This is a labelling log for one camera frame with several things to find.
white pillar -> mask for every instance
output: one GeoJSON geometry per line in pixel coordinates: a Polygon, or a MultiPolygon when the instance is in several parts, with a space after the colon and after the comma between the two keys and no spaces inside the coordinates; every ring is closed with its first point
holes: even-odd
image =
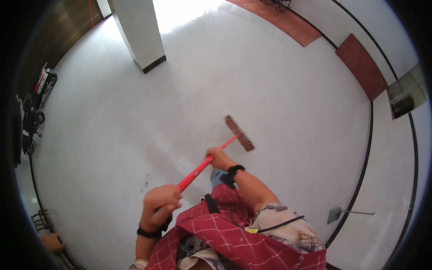
{"type": "Polygon", "coordinates": [[[101,10],[102,17],[106,18],[111,15],[111,9],[108,4],[108,0],[96,0],[98,2],[99,9],[101,10]]]}
{"type": "Polygon", "coordinates": [[[121,36],[144,74],[166,60],[152,0],[113,0],[121,36]]]}

wooden chair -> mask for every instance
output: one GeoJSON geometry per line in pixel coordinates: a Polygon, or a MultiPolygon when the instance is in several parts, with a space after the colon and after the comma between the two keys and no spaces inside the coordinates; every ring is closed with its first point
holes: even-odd
{"type": "Polygon", "coordinates": [[[41,209],[36,215],[32,215],[32,221],[33,225],[36,228],[36,231],[39,232],[40,230],[47,230],[52,228],[53,224],[49,222],[49,219],[47,218],[47,212],[48,210],[41,209]]]}

motorcycle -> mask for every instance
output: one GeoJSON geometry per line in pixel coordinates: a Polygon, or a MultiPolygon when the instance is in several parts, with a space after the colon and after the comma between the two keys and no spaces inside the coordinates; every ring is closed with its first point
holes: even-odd
{"type": "Polygon", "coordinates": [[[22,101],[24,116],[22,118],[22,129],[28,132],[22,137],[22,149],[24,153],[31,155],[36,143],[33,135],[38,133],[40,125],[45,121],[45,114],[40,109],[42,96],[51,90],[57,82],[57,74],[53,69],[45,69],[47,63],[42,67],[39,79],[33,92],[27,93],[22,101]]]}

red rope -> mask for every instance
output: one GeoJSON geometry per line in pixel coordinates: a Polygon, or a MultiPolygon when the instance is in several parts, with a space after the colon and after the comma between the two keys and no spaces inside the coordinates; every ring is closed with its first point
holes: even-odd
{"type": "Polygon", "coordinates": [[[90,12],[90,20],[92,21],[92,28],[94,30],[95,27],[93,26],[92,6],[90,5],[90,0],[89,0],[89,12],[90,12]]]}

red broom handle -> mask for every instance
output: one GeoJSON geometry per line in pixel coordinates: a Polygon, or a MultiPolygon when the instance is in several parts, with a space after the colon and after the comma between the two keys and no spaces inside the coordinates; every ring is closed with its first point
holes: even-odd
{"type": "MultiPolygon", "coordinates": [[[[234,137],[226,141],[226,143],[224,143],[220,147],[220,149],[224,149],[225,147],[227,147],[227,145],[232,143],[232,141],[234,141],[237,138],[238,135],[234,135],[234,137]]],[[[195,170],[193,170],[180,183],[178,183],[177,188],[179,189],[180,193],[183,192],[187,188],[187,186],[190,185],[190,183],[192,183],[192,181],[207,167],[207,165],[209,165],[213,161],[213,158],[214,156],[212,155],[206,157],[206,159],[195,170]]]]}

